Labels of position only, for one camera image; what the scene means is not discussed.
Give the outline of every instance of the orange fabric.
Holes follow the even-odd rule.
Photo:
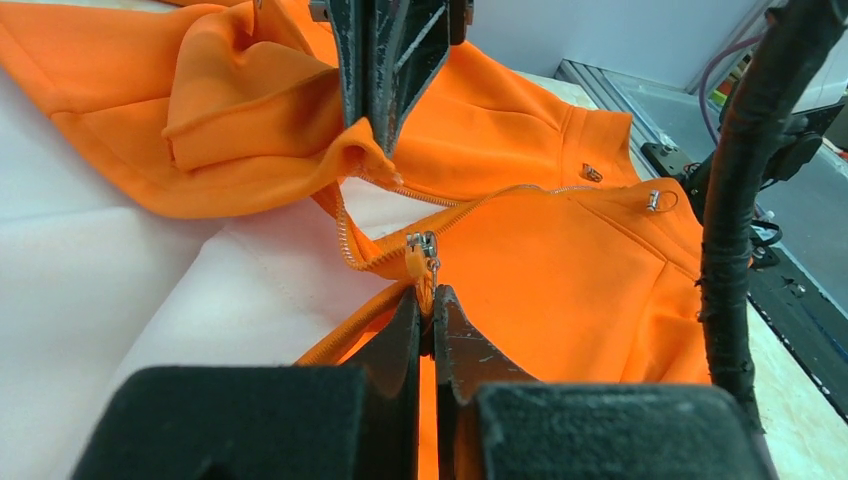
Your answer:
[[[367,123],[343,132],[335,43],[307,1],[254,9],[0,4],[0,62],[98,171],[166,216],[253,213],[358,174],[453,200],[591,184],[583,162],[604,187],[638,181],[627,115],[562,103],[471,45],[452,51],[390,162],[361,148]]]
[[[660,208],[649,213],[654,190],[661,192]],[[468,318],[493,344],[541,380],[706,384],[695,288],[701,227],[681,198],[672,179],[559,194],[516,188],[382,242],[393,252],[407,232],[436,231],[440,283],[456,290]],[[387,253],[369,262],[388,272],[392,263],[402,270],[406,259]],[[372,303],[396,304],[399,292],[392,292]],[[361,335],[374,318],[358,313],[326,342],[348,332],[343,343],[350,345],[349,332],[358,328]],[[299,363],[339,358],[333,349],[324,349],[326,357],[318,350]],[[419,478],[428,479],[436,478],[437,465],[433,376],[432,363],[422,362]]]
[[[306,3],[169,14],[0,3],[0,63],[94,168],[150,210],[231,216],[312,196],[333,215],[348,264],[396,283],[302,363],[346,358],[406,286],[424,288],[405,235],[434,230],[439,283],[538,378],[708,382],[700,226],[674,181],[636,185],[627,115],[564,104],[463,45],[389,161],[366,121],[343,128],[335,43]],[[600,183],[581,177],[584,163]],[[344,209],[338,182],[351,175],[461,203],[371,240]],[[661,212],[647,211],[652,190],[664,192]],[[433,376],[422,362],[426,479],[436,478]]]

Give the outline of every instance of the purple cable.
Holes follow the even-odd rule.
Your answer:
[[[715,67],[724,60],[725,57],[732,55],[743,48],[748,48],[756,43],[759,43],[760,40],[763,39],[763,35],[755,35],[747,40],[743,40],[739,43],[731,45],[727,47],[725,50],[722,50],[718,55],[715,56],[710,63],[707,64],[707,68],[704,70],[704,74],[701,75],[701,85],[698,91],[698,104],[701,107],[701,116],[704,117],[704,124],[707,125],[707,131],[712,137],[713,142],[718,145],[718,134],[717,130],[713,125],[712,120],[710,120],[709,112],[707,111],[707,80],[710,78],[710,74],[713,73]]]

